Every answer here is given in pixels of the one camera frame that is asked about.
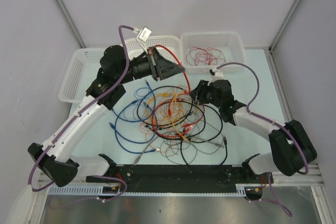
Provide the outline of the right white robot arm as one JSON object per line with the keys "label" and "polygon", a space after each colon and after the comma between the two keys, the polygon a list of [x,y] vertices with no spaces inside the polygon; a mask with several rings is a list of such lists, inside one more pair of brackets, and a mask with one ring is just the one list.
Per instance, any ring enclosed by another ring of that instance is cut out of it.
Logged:
{"label": "right white robot arm", "polygon": [[309,163],[316,160],[317,152],[303,125],[297,120],[277,121],[252,111],[250,104],[234,98],[232,85],[219,67],[210,70],[210,74],[209,81],[200,80],[189,92],[192,101],[213,105],[225,123],[250,130],[270,144],[270,153],[256,154],[245,160],[243,179],[254,183],[264,173],[308,174]]}

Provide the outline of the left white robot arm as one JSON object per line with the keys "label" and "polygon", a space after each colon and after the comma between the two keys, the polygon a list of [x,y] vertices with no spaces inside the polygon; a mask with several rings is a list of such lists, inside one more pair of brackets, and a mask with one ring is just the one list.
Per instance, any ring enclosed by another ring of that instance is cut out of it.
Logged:
{"label": "left white robot arm", "polygon": [[72,153],[88,130],[126,93],[123,84],[147,76],[155,81],[165,80],[185,71],[154,47],[129,59],[122,46],[110,46],[104,51],[100,66],[72,116],[48,140],[28,148],[39,169],[58,187],[68,185],[76,177],[99,176],[105,182],[115,178],[115,163],[107,155],[74,157]]}

